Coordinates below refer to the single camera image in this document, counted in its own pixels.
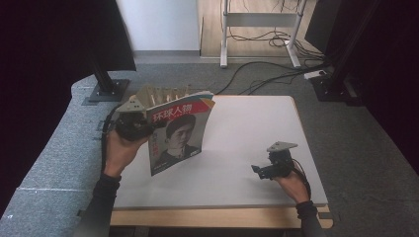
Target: black sleeve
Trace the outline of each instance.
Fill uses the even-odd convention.
[[[120,187],[119,178],[101,175],[93,190],[93,198],[83,213],[73,236],[109,236],[112,209],[114,208],[117,190]]]
[[[317,219],[317,208],[311,200],[296,206],[298,218],[301,219],[301,230],[304,237],[325,237],[323,229]]]

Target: metal stand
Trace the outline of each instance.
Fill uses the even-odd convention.
[[[286,41],[287,51],[293,67],[300,68],[298,58],[294,51],[296,34],[301,23],[306,0],[301,0],[297,13],[228,13],[228,0],[224,0],[222,13],[222,41],[221,41],[221,68],[227,67],[227,28],[228,27],[279,27],[293,28],[290,40]]]
[[[311,79],[311,83],[319,101],[346,102],[348,105],[354,106],[362,104],[362,100],[357,96],[357,93],[348,80],[349,72],[351,70],[350,67],[352,66],[350,59],[354,57],[353,53],[357,43],[371,21],[372,16],[375,15],[374,12],[377,10],[379,2],[379,0],[376,0],[371,3],[366,14],[363,16],[360,25],[349,35],[349,43],[345,45],[332,76],[326,79]]]
[[[89,63],[95,74],[98,84],[90,97],[86,98],[83,105],[96,105],[98,102],[119,102],[129,83],[127,79],[112,80],[108,72],[99,64],[92,51],[89,51]]]

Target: power strip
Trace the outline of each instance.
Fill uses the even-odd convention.
[[[304,79],[308,80],[314,77],[320,77],[320,76],[325,76],[327,75],[327,73],[323,70],[318,70],[318,71],[313,71],[313,72],[309,72],[309,73],[305,73],[304,74]]]

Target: hand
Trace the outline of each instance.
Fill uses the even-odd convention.
[[[137,141],[128,141],[121,138],[116,131],[112,130],[107,139],[107,157],[104,174],[111,177],[119,177],[124,168],[129,165],[139,147],[147,142],[148,137]]]
[[[284,178],[275,177],[273,180],[280,184],[286,194],[292,198],[296,204],[310,200],[307,188],[296,172],[291,171],[288,176]]]

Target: black cable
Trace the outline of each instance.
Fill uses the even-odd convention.
[[[281,45],[277,45],[275,40],[280,40],[283,43]],[[274,35],[270,40],[269,40],[269,46],[274,46],[274,47],[285,47],[286,45],[286,38],[281,38],[281,36],[278,35]]]
[[[319,65],[316,65],[316,66],[313,66],[313,67],[308,67],[308,68],[305,68],[305,69],[299,69],[299,71],[297,71],[297,72],[286,72],[286,73],[283,73],[282,75],[277,76],[277,77],[273,77],[273,78],[269,78],[269,79],[265,79],[265,80],[255,80],[250,84],[248,89],[240,92],[238,95],[242,95],[247,91],[249,91],[248,95],[251,95],[251,94],[253,94],[253,92],[255,92],[256,90],[260,89],[261,87],[265,86],[268,83],[281,83],[281,84],[289,84],[290,85],[293,82],[293,79],[296,76],[307,73],[307,72],[315,71],[315,70],[318,70],[318,69],[321,69],[321,68],[324,68],[324,67],[327,67],[328,65],[329,65],[328,63],[322,63],[322,64],[319,64]],[[283,78],[287,78],[287,77],[290,77],[290,76],[293,76],[293,78],[289,82],[275,81],[277,79],[283,79]],[[255,89],[252,89],[253,84],[255,82],[258,82],[258,81],[260,83],[256,85]]]
[[[276,65],[279,67],[283,67],[289,70],[294,70],[294,71],[299,71],[300,69],[297,68],[292,68],[292,67],[287,67],[278,63],[273,63],[273,62],[265,62],[265,61],[254,61],[254,62],[247,62],[244,63],[243,65],[241,65],[239,68],[237,68],[237,70],[234,72],[233,76],[231,77],[230,81],[227,83],[227,85],[225,85],[220,91],[218,91],[217,93],[215,93],[216,95],[219,95],[221,92],[225,91],[225,89],[228,88],[228,86],[233,82],[235,76],[237,75],[237,73],[245,66],[250,65],[250,64],[256,64],[256,63],[265,63],[265,64],[271,64],[271,65]]]
[[[297,161],[297,160],[295,160],[295,159],[293,159],[297,164],[298,164],[298,166],[299,166],[299,168],[301,169],[301,171],[302,171],[302,173],[305,175],[305,172],[304,172],[304,169],[302,169],[302,166],[301,166],[301,164],[299,164],[299,162]]]
[[[311,51],[311,50],[306,49],[302,45],[301,41],[299,41],[298,39],[295,40],[294,45],[295,45],[295,47],[297,47],[298,52],[302,52],[302,53],[305,53],[309,56],[314,56],[314,57],[322,57],[323,56],[323,54],[321,52],[316,52],[316,51]]]
[[[310,183],[308,182],[308,179],[307,179],[307,176],[305,175],[305,173],[303,173],[302,171],[297,169],[295,167],[295,164],[290,166],[289,164],[287,164],[286,162],[284,162],[282,160],[279,160],[279,162],[281,162],[284,166],[288,167],[291,171],[294,171],[301,178],[302,183],[305,185],[305,188],[307,189],[308,199],[311,199],[311,186],[310,186]]]
[[[246,3],[244,2],[244,0],[243,0],[243,6],[247,10],[247,12],[250,12],[249,9],[246,7]]]
[[[114,115],[115,110],[120,107],[121,105],[115,106],[111,112],[106,116],[106,119],[104,121],[104,125],[102,126],[102,137],[101,137],[101,145],[102,145],[102,165],[101,165],[101,174],[105,170],[106,166],[106,150],[107,150],[107,135],[109,131],[109,127],[111,125],[111,119]]]
[[[286,9],[288,9],[288,10],[290,10],[290,11],[292,11],[292,10],[294,10],[294,9],[295,9],[295,11],[296,11],[296,12],[298,12],[299,2],[300,2],[300,0],[296,1],[296,5],[295,5],[293,8],[291,8],[291,7],[284,7],[284,6],[283,6],[283,8],[286,8]]]
[[[274,31],[271,31],[271,32],[267,32],[267,33],[265,33],[263,35],[260,35],[258,37],[246,38],[246,37],[242,37],[242,36],[236,36],[230,30],[230,36],[228,36],[228,38],[233,38],[234,40],[237,40],[237,41],[247,41],[247,40],[248,41],[268,41],[268,40],[272,40],[272,38],[269,38],[269,39],[261,39],[261,38],[262,37],[265,37],[265,36],[267,36],[269,34],[274,34],[274,33],[275,33]]]
[[[283,0],[283,5],[281,6],[281,13],[284,11],[284,5],[286,4],[286,0]]]
[[[271,13],[274,12],[275,8],[278,6],[278,4],[280,4],[281,0],[278,0],[277,4],[275,4],[275,6],[272,8]]]

